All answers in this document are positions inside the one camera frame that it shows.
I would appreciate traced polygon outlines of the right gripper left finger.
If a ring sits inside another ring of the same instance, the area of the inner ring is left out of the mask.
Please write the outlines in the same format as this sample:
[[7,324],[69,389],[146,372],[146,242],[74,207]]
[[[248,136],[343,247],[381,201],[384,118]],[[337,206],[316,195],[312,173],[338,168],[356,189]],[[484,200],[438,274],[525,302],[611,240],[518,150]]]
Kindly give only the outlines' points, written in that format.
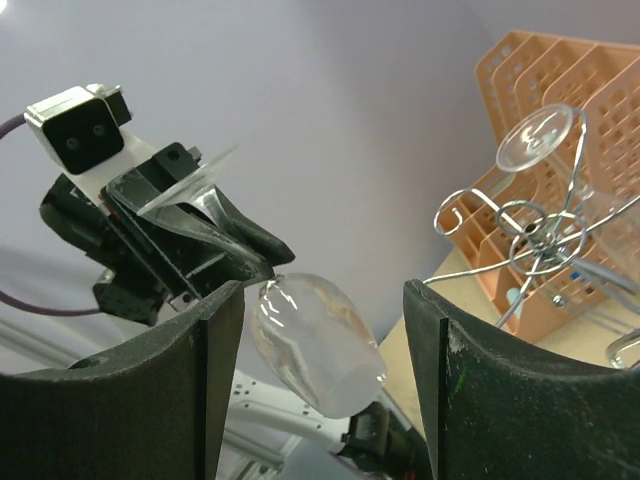
[[244,311],[229,282],[68,369],[3,376],[2,477],[214,478]]

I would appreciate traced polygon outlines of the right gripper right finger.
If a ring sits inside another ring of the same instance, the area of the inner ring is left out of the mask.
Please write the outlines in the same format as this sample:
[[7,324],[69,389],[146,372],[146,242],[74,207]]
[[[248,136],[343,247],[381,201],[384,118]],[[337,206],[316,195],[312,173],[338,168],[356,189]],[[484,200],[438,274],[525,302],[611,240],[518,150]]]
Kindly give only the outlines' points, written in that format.
[[403,313],[436,479],[635,479],[639,374],[574,360],[418,280]]

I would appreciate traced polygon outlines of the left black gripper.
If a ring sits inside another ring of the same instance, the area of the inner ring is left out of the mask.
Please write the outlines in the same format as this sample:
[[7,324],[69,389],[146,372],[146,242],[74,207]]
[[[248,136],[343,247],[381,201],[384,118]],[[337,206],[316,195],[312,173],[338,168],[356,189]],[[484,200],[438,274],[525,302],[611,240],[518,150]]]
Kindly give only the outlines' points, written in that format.
[[280,238],[246,217],[197,169],[160,190],[139,169],[106,187],[106,210],[60,175],[39,207],[44,223],[105,272],[93,285],[103,313],[157,313],[188,305],[224,282],[225,260],[244,283],[294,260]]

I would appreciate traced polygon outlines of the clear wine glass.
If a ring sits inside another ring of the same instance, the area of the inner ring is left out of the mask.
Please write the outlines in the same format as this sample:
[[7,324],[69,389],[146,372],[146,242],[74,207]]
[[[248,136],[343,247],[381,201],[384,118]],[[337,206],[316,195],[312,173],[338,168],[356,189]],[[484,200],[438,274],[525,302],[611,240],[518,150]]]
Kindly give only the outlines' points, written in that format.
[[525,171],[550,163],[567,186],[563,206],[593,227],[591,236],[618,271],[616,285],[639,293],[639,207],[594,187],[581,174],[587,136],[586,113],[566,104],[542,107],[517,124],[502,140],[496,165]]
[[[132,169],[141,170],[160,190],[197,169],[215,170],[219,188],[226,160],[220,155],[202,164],[174,143]],[[250,322],[257,350],[284,384],[324,416],[336,419],[363,411],[386,379],[375,338],[353,302],[329,280],[309,273],[282,274],[278,267],[269,280],[244,283],[225,260],[224,283],[237,281],[258,291]]]

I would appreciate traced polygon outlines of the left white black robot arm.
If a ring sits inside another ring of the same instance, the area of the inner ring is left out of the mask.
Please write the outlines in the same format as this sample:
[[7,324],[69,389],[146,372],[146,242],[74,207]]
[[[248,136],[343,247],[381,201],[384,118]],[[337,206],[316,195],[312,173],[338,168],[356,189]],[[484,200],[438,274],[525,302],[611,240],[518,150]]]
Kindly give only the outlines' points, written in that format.
[[[101,264],[98,309],[152,326],[166,303],[182,308],[227,280],[259,282],[259,266],[290,263],[293,252],[243,215],[219,190],[195,192],[211,165],[174,143],[123,176],[95,204],[68,176],[45,195],[40,216],[64,241]],[[392,479],[424,479],[426,444],[387,397],[353,416],[331,419],[295,393],[234,375],[229,414],[309,439],[362,471]]]

